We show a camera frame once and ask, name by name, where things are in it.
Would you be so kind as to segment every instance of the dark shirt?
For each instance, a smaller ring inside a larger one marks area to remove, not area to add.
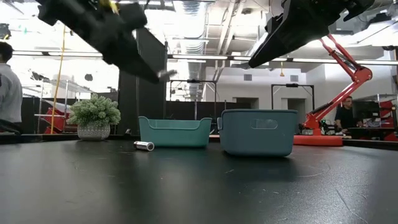
[[[344,106],[337,108],[336,120],[340,120],[343,129],[356,127],[356,120],[352,109],[346,109]]]

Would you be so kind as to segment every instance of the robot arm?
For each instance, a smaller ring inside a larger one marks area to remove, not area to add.
[[[109,0],[37,0],[38,18],[53,26],[63,22],[85,42],[102,53],[103,60],[119,69],[148,80],[159,82],[162,75],[153,71],[142,59],[132,31],[147,24],[138,3],[120,5],[119,11]]]
[[[374,0],[285,0],[284,13],[269,19],[268,36],[255,51],[249,66],[255,68],[277,57],[288,54],[312,40],[329,34],[328,26],[340,18],[345,9],[349,14],[344,21],[358,16],[371,7]]]
[[[320,121],[324,118],[331,110],[337,107],[347,96],[350,96],[356,89],[358,89],[363,83],[372,79],[372,71],[364,66],[359,65],[355,62],[352,56],[336,42],[332,35],[328,35],[328,38],[335,44],[336,48],[341,52],[333,50],[327,46],[322,39],[323,47],[328,51],[337,63],[343,68],[343,70],[349,75],[352,83],[349,84],[341,93],[334,97],[327,104],[309,112],[307,114],[307,120],[303,123],[304,128],[312,129],[313,135],[321,135]]]

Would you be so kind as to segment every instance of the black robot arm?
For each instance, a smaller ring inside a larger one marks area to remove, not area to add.
[[[268,20],[268,36],[255,51],[249,66],[255,68],[329,34],[328,26],[347,10],[344,21],[358,16],[374,0],[284,0],[284,12]]]
[[[147,24],[144,10],[138,3],[120,5],[117,13],[110,3],[98,0],[37,0],[39,19],[53,26],[63,22],[85,42],[102,53],[103,60],[119,69],[148,80],[159,82],[160,71],[153,71],[142,59],[134,29]]]

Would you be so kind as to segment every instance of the desk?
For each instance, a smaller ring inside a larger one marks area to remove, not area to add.
[[[295,146],[282,159],[132,141],[0,148],[0,223],[396,223],[398,152]]]
[[[377,137],[384,140],[384,137],[395,131],[395,128],[348,128],[349,134],[354,139]]]

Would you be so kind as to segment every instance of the teal plastic bin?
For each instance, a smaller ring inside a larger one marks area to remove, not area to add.
[[[297,125],[294,110],[224,110],[217,119],[223,149],[237,156],[288,156]]]
[[[141,141],[153,142],[155,147],[206,147],[210,128],[211,118],[179,121],[139,117]]]

